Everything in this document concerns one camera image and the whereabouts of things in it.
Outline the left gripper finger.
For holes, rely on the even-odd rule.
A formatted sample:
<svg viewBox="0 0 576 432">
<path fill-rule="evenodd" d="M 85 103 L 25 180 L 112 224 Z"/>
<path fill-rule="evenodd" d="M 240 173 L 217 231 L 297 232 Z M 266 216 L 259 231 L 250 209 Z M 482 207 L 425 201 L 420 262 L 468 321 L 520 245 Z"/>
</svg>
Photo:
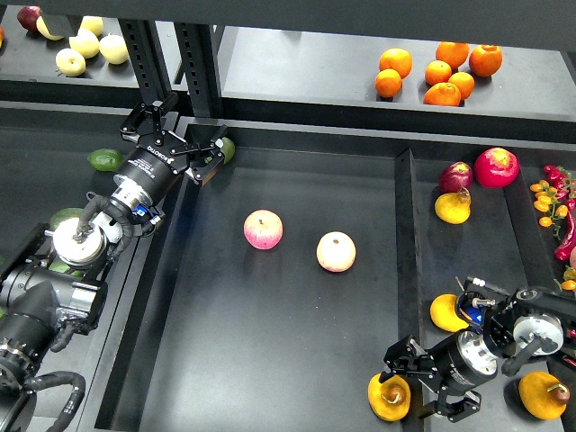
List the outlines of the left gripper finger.
<svg viewBox="0 0 576 432">
<path fill-rule="evenodd" d="M 177 101 L 178 95 L 171 92 L 163 101 L 138 103 L 120 126 L 121 138 L 138 144 L 142 137 L 150 136 L 155 146 L 162 147 L 167 133 L 162 118 L 176 106 Z"/>
<path fill-rule="evenodd" d="M 223 150 L 223 138 L 227 126 L 220 126 L 208 141 L 194 142 L 186 140 L 177 148 L 178 156 L 185 156 L 187 167 L 184 173 L 198 186 L 206 185 L 224 165 L 226 155 Z"/>
</svg>

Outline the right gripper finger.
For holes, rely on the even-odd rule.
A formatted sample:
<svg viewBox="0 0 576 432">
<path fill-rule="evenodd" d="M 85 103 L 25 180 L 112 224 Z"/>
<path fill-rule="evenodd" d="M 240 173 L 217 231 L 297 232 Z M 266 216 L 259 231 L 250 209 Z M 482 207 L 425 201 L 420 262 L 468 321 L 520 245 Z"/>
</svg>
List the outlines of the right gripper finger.
<svg viewBox="0 0 576 432">
<path fill-rule="evenodd" d="M 482 396 L 477 391 L 466 391 L 457 401 L 448 400 L 449 388 L 442 385 L 434 402 L 434 413 L 446 417 L 450 422 L 459 422 L 480 411 Z"/>
<path fill-rule="evenodd" d="M 392 374 L 403 376 L 433 376 L 435 363 L 429 352 L 408 335 L 390 346 L 383 358 Z"/>
</svg>

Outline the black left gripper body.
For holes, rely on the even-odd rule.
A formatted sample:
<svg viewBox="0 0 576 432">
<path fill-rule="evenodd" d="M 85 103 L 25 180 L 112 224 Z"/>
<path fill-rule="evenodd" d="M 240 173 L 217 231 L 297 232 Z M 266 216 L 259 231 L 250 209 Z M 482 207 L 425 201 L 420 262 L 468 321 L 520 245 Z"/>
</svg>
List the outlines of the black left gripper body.
<svg viewBox="0 0 576 432">
<path fill-rule="evenodd" d="M 142 136 L 135 149 L 121 162 L 114 182 L 112 199 L 130 210 L 138 205 L 150 207 L 158 204 L 190 166 L 186 153 L 192 144 L 168 131 L 164 142 L 151 135 Z"/>
</svg>

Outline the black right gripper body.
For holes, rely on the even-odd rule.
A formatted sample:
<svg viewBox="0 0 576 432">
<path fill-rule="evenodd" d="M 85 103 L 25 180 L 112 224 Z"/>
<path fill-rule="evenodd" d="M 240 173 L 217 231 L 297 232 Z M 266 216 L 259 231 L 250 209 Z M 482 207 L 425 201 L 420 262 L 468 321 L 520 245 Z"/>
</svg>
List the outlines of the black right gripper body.
<svg viewBox="0 0 576 432">
<path fill-rule="evenodd" d="M 422 381 L 432 392 L 442 388 L 460 396 L 497 376 L 497 357 L 489 351 L 483 336 L 470 330 L 454 333 L 427 350 L 432 362 Z"/>
</svg>

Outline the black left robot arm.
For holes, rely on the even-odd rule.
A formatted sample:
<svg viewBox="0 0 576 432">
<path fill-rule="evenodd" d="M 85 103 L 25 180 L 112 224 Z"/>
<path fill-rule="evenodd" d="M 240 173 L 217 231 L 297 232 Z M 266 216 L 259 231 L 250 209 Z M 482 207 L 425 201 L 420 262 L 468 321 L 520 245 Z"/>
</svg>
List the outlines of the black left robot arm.
<svg viewBox="0 0 576 432">
<path fill-rule="evenodd" d="M 113 264 L 135 238 L 151 235 L 165 214 L 159 203 L 184 176 L 205 185 L 232 157 L 227 129 L 209 138 L 181 137 L 163 120 L 176 97 L 138 104 L 122 123 L 132 151 L 113 169 L 116 188 L 89 193 L 76 217 L 36 225 L 1 267 L 1 428 L 24 431 L 39 392 L 68 386 L 52 429 L 66 429 L 86 394 L 75 372 L 40 374 L 46 354 L 99 322 Z"/>
</svg>

